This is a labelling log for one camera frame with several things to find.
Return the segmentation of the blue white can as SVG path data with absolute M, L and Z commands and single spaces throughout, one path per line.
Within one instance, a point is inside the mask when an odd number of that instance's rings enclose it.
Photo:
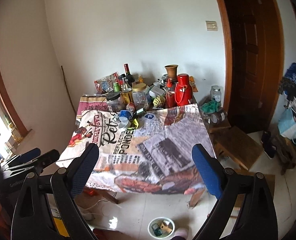
M 130 111 L 128 110 L 121 110 L 120 113 L 119 113 L 119 120 L 121 122 L 121 124 L 124 126 L 124 127 L 129 127 L 131 122 L 132 118 L 132 114 Z

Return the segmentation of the dark green small bottle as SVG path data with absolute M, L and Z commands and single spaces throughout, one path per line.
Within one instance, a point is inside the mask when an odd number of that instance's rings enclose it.
M 140 108 L 140 109 L 136 110 L 134 116 L 135 116 L 136 118 L 141 118 L 141 117 L 144 116 L 145 114 L 146 114 L 145 109 L 144 109 L 144 108 Z

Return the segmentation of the white trash bin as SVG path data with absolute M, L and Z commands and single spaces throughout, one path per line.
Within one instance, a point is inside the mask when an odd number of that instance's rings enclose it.
M 157 217 L 147 226 L 149 235 L 154 239 L 166 239 L 175 232 L 175 223 L 166 217 Z

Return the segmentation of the wooden table leg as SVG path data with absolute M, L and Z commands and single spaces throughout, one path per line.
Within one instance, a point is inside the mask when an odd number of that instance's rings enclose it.
M 189 209 L 193 209 L 194 207 L 196 207 L 204 192 L 205 188 L 198 189 L 195 193 L 192 194 L 191 199 L 188 202 Z

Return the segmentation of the pink right slipper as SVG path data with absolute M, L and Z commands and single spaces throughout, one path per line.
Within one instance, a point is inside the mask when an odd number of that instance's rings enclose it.
M 171 240 L 187 240 L 189 230 L 186 228 L 178 228 Z

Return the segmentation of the pink patterned bag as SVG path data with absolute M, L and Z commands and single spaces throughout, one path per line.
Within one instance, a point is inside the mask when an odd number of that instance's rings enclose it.
M 79 120 L 82 118 L 84 111 L 88 110 L 99 110 L 99 111 L 108 111 L 108 104 L 105 97 L 86 97 L 83 96 L 80 98 L 76 119 Z

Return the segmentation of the red thermos jug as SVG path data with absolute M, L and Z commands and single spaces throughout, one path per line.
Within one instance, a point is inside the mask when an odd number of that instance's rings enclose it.
M 192 102 L 192 86 L 188 74 L 179 74 L 175 85 L 175 102 L 177 106 L 184 106 Z

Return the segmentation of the black lid plastic jar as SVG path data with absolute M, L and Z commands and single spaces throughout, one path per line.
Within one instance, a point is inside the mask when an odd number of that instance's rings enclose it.
M 106 102 L 111 112 L 118 113 L 125 109 L 125 103 L 120 92 L 110 92 L 106 96 Z

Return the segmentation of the red snack packet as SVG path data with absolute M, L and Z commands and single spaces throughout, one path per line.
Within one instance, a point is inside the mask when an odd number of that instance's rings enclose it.
M 117 81 L 118 74 L 114 72 L 111 75 L 95 80 L 94 85 L 98 93 L 105 94 L 114 90 L 114 83 Z

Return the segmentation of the small red can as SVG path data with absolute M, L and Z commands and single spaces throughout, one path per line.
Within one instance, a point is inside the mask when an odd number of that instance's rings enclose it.
M 127 106 L 126 106 L 126 110 L 131 112 L 131 113 L 135 112 L 136 108 L 135 108 L 134 103 L 132 103 L 132 102 L 128 103 Z

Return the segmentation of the clear glass oil bottle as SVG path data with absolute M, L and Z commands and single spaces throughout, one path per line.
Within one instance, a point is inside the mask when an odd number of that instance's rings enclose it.
M 129 86 L 126 76 L 124 74 L 121 76 L 121 95 L 124 99 L 124 102 L 128 105 L 133 102 L 132 99 L 132 88 Z

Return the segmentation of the gold lid plastic jar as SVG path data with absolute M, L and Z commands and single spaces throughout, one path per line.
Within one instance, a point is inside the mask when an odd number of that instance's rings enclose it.
M 132 87 L 132 98 L 137 110 L 143 108 L 146 111 L 149 107 L 146 89 L 145 83 L 138 83 Z

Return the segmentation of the dark wine bottle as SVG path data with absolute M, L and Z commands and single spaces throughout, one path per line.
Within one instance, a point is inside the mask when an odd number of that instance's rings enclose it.
M 136 84 L 136 81 L 133 75 L 130 73 L 129 66 L 127 63 L 124 64 L 124 69 L 126 73 L 127 83 L 132 87 L 134 84 Z

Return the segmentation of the brown clay vase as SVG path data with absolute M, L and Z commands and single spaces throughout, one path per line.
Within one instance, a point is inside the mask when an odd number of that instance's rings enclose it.
M 177 68 L 178 68 L 177 64 L 170 64 L 170 65 L 165 66 L 165 69 L 166 69 L 167 74 L 168 74 L 168 79 L 171 82 L 176 82 L 177 81 Z

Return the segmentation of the wall light switch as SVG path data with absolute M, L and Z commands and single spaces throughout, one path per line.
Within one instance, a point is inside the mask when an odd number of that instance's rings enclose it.
M 206 21 L 207 31 L 217 31 L 217 22 L 216 21 Z

